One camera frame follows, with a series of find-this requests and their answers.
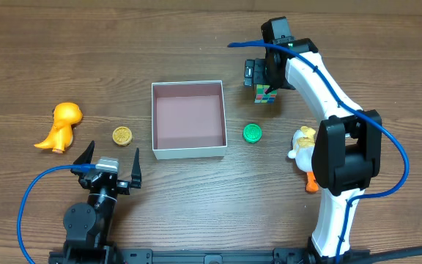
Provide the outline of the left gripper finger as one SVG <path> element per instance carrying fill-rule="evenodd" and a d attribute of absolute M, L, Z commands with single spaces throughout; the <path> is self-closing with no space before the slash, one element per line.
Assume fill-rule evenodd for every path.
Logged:
<path fill-rule="evenodd" d="M 136 148 L 135 157 L 133 161 L 133 167 L 131 171 L 131 182 L 130 187 L 131 188 L 141 188 L 142 184 L 142 175 L 141 175 L 141 167 L 139 162 L 139 149 Z"/>
<path fill-rule="evenodd" d="M 91 141 L 89 146 L 79 155 L 73 162 L 73 165 L 91 164 L 92 156 L 95 149 L 95 142 Z"/>

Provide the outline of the multicolour puzzle cube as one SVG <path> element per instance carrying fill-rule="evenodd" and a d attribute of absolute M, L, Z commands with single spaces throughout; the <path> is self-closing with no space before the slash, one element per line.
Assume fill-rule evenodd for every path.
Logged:
<path fill-rule="evenodd" d="M 254 103 L 274 103 L 277 95 L 276 90 L 272 90 L 267 93 L 269 85 L 264 84 L 254 84 Z"/>

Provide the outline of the orange dinosaur toy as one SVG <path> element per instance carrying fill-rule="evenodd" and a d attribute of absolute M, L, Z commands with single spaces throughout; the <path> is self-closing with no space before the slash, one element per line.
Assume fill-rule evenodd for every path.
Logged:
<path fill-rule="evenodd" d="M 45 140 L 34 146 L 39 149 L 52 149 L 55 153 L 63 153 L 73 142 L 73 126 L 83 118 L 79 106 L 65 102 L 58 104 L 53 110 L 53 125 Z"/>

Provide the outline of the green ridged round cap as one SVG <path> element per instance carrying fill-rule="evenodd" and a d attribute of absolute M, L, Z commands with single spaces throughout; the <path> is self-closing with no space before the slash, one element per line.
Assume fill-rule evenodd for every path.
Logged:
<path fill-rule="evenodd" d="M 243 138 L 247 143 L 255 144 L 262 137 L 262 129 L 255 123 L 247 124 L 243 129 Z"/>

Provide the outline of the white duck plush toy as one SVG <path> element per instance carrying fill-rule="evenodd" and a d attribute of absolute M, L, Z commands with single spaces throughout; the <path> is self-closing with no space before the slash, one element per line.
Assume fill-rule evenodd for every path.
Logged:
<path fill-rule="evenodd" d="M 314 136 L 316 131 L 308 126 L 302 126 L 292 137 L 292 149 L 287 157 L 294 159 L 299 170 L 307 175 L 306 191 L 315 193 L 319 190 L 316 178 L 312 169 L 312 155 L 315 147 Z"/>

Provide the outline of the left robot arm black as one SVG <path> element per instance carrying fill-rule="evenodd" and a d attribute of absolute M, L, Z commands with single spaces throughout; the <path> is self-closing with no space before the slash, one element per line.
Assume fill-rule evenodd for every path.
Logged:
<path fill-rule="evenodd" d="M 92 163 L 95 143 L 89 146 L 73 162 L 78 168 L 70 171 L 78 176 L 80 186 L 89 191 L 86 202 L 72 205 L 64 215 L 67 231 L 65 246 L 77 252 L 106 253 L 118 250 L 108 239 L 119 195 L 129 195 L 133 188 L 142 184 L 139 149 L 136 149 L 130 180 L 119 179 L 119 161 L 102 157 Z"/>

